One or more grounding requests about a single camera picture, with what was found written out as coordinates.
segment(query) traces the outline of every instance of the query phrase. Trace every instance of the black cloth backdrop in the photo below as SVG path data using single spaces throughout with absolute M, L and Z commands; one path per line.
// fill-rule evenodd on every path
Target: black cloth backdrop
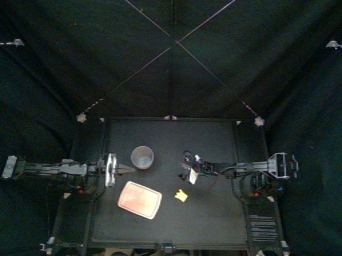
M 177 39 L 227 4 L 175 2 Z M 133 4 L 171 30 L 169 3 Z M 21 38 L 25 47 L 0 48 L 0 166 L 8 155 L 30 162 L 68 157 L 74 116 L 169 46 L 128 7 L 125 1 L 1 1 L 0 41 Z M 280 200 L 297 255 L 342 251 L 342 51 L 324 48 L 340 39 L 340 9 L 340 1 L 236 1 L 183 42 L 229 87 L 177 47 L 89 112 L 252 118 L 232 94 L 244 99 L 265 118 L 269 152 L 291 152 L 300 162 Z M 45 195 L 45 183 L 0 183 L 1 255 L 37 255 Z M 49 198 L 52 222 L 53 191 Z
M 297 180 L 280 200 L 287 241 L 299 255 L 342 252 L 342 52 L 320 51 L 273 109 L 267 127 L 271 152 L 295 154 Z

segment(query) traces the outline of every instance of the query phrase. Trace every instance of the metal rod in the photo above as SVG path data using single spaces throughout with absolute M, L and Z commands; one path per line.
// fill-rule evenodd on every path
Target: metal rod
M 181 42 L 219 13 L 235 2 L 235 0 L 229 1 L 179 40 Z
M 257 117 L 257 113 L 252 110 L 252 108 L 247 105 L 247 103 L 239 98 L 235 92 L 231 90 L 229 86 L 219 79 L 219 77 L 213 74 L 213 72 L 208 69 L 208 67 L 200 62 L 200 60 L 195 57 L 195 55 L 188 51 L 188 49 L 176 41 L 176 44 L 180 48 L 187 52 L 187 54 L 192 57 L 192 59 L 197 62 L 197 64 L 204 68 L 204 70 L 209 73 L 209 75 L 216 79 L 216 81 L 228 88 L 232 96 L 240 101 L 244 107 L 249 110 L 249 112 Z
M 130 7 L 149 20 L 149 22 L 159 28 L 160 31 L 163 31 L 163 33 L 169 36 L 169 34 L 167 33 L 167 31 L 156 24 L 156 22 L 143 13 L 143 11 L 128 1 L 125 0 L 125 2 L 130 5 Z
M 145 69 L 147 66 L 149 66 L 149 64 L 152 62 L 155 62 L 155 60 L 171 49 L 171 47 L 168 47 L 81 113 L 86 113 L 110 94 L 112 92 L 118 89 L 118 87 L 126 83 L 140 72 L 141 70 Z

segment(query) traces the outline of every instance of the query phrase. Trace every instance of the small yellow toy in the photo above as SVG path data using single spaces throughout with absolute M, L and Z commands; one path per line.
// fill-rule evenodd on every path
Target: small yellow toy
M 179 199 L 183 203 L 187 200 L 188 195 L 183 192 L 181 189 L 179 189 L 179 192 L 176 192 L 175 198 Z

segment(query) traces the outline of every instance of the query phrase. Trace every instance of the square plate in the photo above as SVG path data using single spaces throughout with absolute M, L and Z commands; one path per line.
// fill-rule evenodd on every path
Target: square plate
M 128 181 L 122 188 L 117 205 L 151 220 L 157 212 L 160 201 L 161 194 L 157 191 Z

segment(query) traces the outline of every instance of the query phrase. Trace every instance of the black curtain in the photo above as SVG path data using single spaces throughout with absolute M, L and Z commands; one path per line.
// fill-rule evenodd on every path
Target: black curtain
M 13 31 L 1 24 L 1 40 L 13 41 Z M 29 48 L 0 47 L 0 70 L 1 174 L 9 155 L 46 163 L 68 158 L 76 118 Z M 57 193 L 46 182 L 0 180 L 0 255 L 38 255 L 57 202 Z
M 323 49 L 268 118 L 271 152 L 291 152 L 297 180 L 280 200 L 284 235 L 299 255 L 342 252 L 342 51 Z

